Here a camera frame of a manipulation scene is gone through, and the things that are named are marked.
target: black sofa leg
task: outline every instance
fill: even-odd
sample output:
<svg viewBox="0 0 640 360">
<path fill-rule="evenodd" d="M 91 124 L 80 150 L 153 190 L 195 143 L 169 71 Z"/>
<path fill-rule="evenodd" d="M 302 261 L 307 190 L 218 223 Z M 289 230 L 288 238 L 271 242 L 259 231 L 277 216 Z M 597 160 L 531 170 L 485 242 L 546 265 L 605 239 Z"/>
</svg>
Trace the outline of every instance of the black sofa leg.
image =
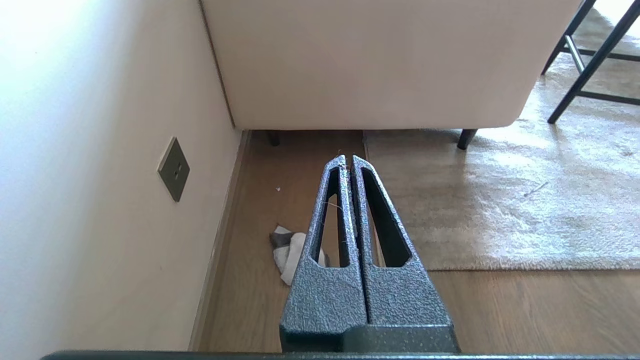
<svg viewBox="0 0 640 360">
<path fill-rule="evenodd" d="M 267 138 L 269 138 L 269 143 L 271 146 L 280 145 L 280 134 L 276 130 L 267 130 Z"/>
<path fill-rule="evenodd" d="M 467 150 L 469 143 L 473 140 L 478 129 L 462 129 L 460 140 L 458 141 L 458 148 L 461 150 Z"/>
</svg>

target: debris on floor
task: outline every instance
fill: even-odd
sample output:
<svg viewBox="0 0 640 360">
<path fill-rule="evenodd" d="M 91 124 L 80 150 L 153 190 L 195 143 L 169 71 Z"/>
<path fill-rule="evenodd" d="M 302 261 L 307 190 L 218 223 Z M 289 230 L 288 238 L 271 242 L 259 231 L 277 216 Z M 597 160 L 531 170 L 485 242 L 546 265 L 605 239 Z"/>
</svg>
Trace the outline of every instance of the debris on floor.
<svg viewBox="0 0 640 360">
<path fill-rule="evenodd" d="M 302 246 L 305 244 L 305 233 L 293 233 L 288 229 L 278 225 L 276 229 L 269 234 L 271 246 L 273 246 L 273 259 L 281 273 L 280 278 L 285 284 L 291 286 L 293 275 L 298 267 L 298 260 L 302 253 Z M 320 249 L 318 265 L 329 267 L 329 257 Z"/>
</svg>

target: baseboard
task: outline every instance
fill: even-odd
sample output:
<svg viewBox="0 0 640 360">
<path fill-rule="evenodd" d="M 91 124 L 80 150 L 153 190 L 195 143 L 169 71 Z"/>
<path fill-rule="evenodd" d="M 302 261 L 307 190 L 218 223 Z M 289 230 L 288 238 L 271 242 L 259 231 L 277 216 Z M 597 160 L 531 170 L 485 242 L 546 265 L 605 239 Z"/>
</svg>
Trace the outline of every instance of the baseboard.
<svg viewBox="0 0 640 360">
<path fill-rule="evenodd" d="M 198 311 L 193 324 L 191 341 L 189 342 L 188 348 L 189 351 L 205 352 L 209 347 L 212 328 L 211 324 L 213 323 L 212 318 L 214 313 L 212 310 L 216 307 L 217 295 L 220 293 L 217 289 L 220 287 L 222 277 L 224 275 L 223 269 L 225 268 L 227 260 L 227 230 L 230 223 L 229 219 L 233 218 L 233 214 L 236 209 L 235 204 L 240 192 L 240 186 L 238 186 L 238 184 L 241 183 L 244 173 L 242 164 L 249 152 L 251 133 L 252 132 L 250 130 L 243 131 L 240 139 L 236 163 L 229 181 L 227 199 L 225 200 L 222 219 L 220 219 L 220 224 L 218 225 L 218 231 L 213 245 L 213 252 L 211 253 L 211 259 L 209 260 L 209 266 L 207 269 L 207 276 L 205 277 Z"/>
</svg>

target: electrical outlet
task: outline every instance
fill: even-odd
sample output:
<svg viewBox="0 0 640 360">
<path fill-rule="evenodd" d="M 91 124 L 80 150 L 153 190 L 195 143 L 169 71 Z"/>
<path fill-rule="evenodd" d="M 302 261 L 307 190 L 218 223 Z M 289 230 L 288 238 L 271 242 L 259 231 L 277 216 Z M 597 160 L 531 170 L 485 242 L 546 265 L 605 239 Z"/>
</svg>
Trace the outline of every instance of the electrical outlet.
<svg viewBox="0 0 640 360">
<path fill-rule="evenodd" d="M 175 202 L 180 201 L 182 197 L 182 191 L 187 183 L 187 176 L 189 176 L 190 170 L 178 139 L 174 136 L 162 161 L 160 161 L 158 173 Z"/>
</svg>

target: wooden floor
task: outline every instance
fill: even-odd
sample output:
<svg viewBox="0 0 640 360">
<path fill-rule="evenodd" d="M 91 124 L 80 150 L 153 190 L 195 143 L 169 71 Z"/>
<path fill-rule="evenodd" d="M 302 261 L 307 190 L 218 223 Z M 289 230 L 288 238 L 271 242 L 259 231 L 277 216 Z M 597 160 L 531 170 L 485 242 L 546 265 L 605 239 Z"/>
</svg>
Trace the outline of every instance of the wooden floor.
<svg viewBox="0 0 640 360">
<path fill-rule="evenodd" d="M 202 350 L 280 351 L 278 322 L 288 287 L 279 279 L 268 234 L 277 224 L 306 232 L 324 164 L 354 153 L 364 155 L 356 131 L 283 133 L 278 147 L 269 146 L 264 133 L 253 134 Z M 325 240 L 335 236 L 335 212 L 325 226 Z M 337 260 L 335 242 L 323 241 L 323 248 Z M 464 352 L 640 353 L 640 272 L 430 276 Z"/>
</svg>

